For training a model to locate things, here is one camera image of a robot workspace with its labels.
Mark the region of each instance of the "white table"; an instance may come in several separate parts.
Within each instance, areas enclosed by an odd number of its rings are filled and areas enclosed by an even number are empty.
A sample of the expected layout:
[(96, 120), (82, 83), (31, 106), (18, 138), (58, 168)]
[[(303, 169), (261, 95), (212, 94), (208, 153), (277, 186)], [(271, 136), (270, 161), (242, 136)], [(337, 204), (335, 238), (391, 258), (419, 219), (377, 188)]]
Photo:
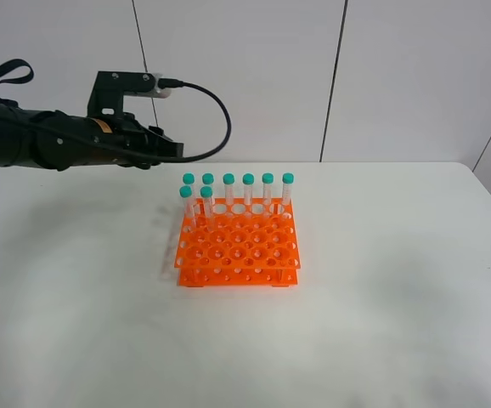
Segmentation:
[[(176, 286), (187, 171), (296, 175), (299, 286)], [(0, 408), (189, 406), (491, 408), (487, 191), (454, 163), (1, 169)]]

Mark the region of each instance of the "test tube cap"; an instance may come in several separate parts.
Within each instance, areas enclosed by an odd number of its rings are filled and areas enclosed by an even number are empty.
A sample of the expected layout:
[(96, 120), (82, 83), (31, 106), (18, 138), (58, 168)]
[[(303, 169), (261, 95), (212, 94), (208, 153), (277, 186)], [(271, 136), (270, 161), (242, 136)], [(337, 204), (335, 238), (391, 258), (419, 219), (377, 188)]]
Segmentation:
[(193, 191), (188, 185), (184, 185), (181, 189), (179, 189), (179, 195), (183, 198), (191, 197), (193, 195)]
[(205, 185), (200, 189), (200, 197), (202, 198), (209, 198), (212, 196), (212, 194), (213, 194), (212, 187)]
[(232, 173), (227, 173), (223, 176), (223, 182), (225, 184), (234, 184), (234, 175)]
[(285, 184), (293, 184), (295, 181), (295, 176), (293, 176), (293, 173), (285, 173), (283, 175), (283, 182)]
[(274, 182), (274, 175), (272, 173), (265, 173), (262, 175), (262, 182), (265, 184), (272, 184)]
[(195, 175), (192, 173), (186, 173), (183, 175), (183, 184), (194, 184)]
[(253, 174), (251, 174), (251, 173), (244, 174), (244, 177), (242, 178), (242, 182), (244, 184), (247, 184), (247, 185), (253, 184), (254, 181), (255, 181), (255, 178), (253, 177)]
[(204, 184), (213, 184), (213, 174), (211, 174), (211, 173), (205, 173), (202, 176), (202, 183), (204, 183)]

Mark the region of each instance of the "test tube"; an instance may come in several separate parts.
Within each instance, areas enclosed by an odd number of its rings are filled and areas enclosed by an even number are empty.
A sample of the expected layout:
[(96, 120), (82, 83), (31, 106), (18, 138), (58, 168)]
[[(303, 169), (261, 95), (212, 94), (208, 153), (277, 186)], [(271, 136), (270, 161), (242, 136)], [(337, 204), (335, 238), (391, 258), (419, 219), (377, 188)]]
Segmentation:
[(295, 181), (295, 176), (292, 173), (283, 175), (283, 191), (281, 192), (281, 205), (288, 206), (291, 203), (291, 186)]
[(193, 207), (193, 191), (190, 186), (184, 185), (181, 189), (179, 189), (179, 195), (183, 199), (183, 206), (185, 207), (185, 217), (195, 220), (195, 209)]
[(225, 184), (225, 204), (227, 207), (231, 207), (234, 204), (234, 175), (232, 173), (225, 174), (223, 184)]
[(251, 204), (253, 203), (253, 183), (255, 182), (255, 178), (253, 177), (253, 174), (247, 173), (244, 174), (242, 182), (244, 183), (245, 210), (248, 214), (251, 214)]
[[(204, 173), (204, 175), (202, 176), (202, 183), (204, 183), (205, 185), (207, 185), (212, 189), (212, 194), (213, 194), (213, 180), (214, 180), (213, 174), (211, 173)], [(212, 195), (212, 205), (214, 204), (215, 204), (215, 198)]]
[(200, 214), (200, 206), (198, 205), (198, 202), (196, 201), (196, 198), (198, 195), (196, 195), (196, 188), (195, 188), (195, 175), (192, 173), (186, 173), (183, 175), (183, 184), (188, 185), (191, 188), (192, 191), (192, 201), (193, 201), (193, 208), (195, 209), (195, 213)]
[(270, 205), (272, 204), (273, 182), (274, 176), (272, 173), (265, 173), (262, 175), (262, 204), (264, 204), (267, 211), (270, 211)]
[(200, 196), (202, 197), (202, 203), (204, 204), (204, 215), (206, 216), (208, 224), (211, 224), (213, 221), (212, 187), (209, 185), (202, 187), (200, 189)]

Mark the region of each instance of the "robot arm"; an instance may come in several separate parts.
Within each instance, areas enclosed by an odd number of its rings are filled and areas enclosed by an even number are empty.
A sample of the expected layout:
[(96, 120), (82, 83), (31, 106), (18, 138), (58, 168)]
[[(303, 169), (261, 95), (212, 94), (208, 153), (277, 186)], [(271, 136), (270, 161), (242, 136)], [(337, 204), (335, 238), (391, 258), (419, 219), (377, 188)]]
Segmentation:
[[(0, 77), (19, 66), (21, 59), (0, 65)], [(2, 82), (25, 83), (22, 78)], [(227, 133), (216, 148), (183, 157), (183, 144), (173, 142), (159, 127), (143, 127), (123, 112), (124, 96), (165, 98), (171, 88), (193, 88), (213, 98), (227, 121)], [(61, 111), (22, 110), (13, 100), (0, 98), (0, 167), (26, 166), (65, 170), (70, 166), (118, 164), (148, 169), (161, 162), (195, 162), (219, 152), (229, 141), (230, 116), (212, 92), (175, 79), (147, 73), (100, 71), (87, 105), (87, 117)]]

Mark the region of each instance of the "test tube rack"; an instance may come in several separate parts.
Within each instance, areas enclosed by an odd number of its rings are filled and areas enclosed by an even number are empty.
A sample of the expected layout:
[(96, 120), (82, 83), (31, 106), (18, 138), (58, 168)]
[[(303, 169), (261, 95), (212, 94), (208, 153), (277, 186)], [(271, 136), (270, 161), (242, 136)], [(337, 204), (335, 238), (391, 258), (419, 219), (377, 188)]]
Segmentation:
[(180, 269), (180, 286), (290, 286), (297, 285), (300, 269), (292, 203), (273, 198), (266, 208), (262, 198), (244, 199), (233, 206), (216, 198), (214, 217), (183, 217), (174, 266)]

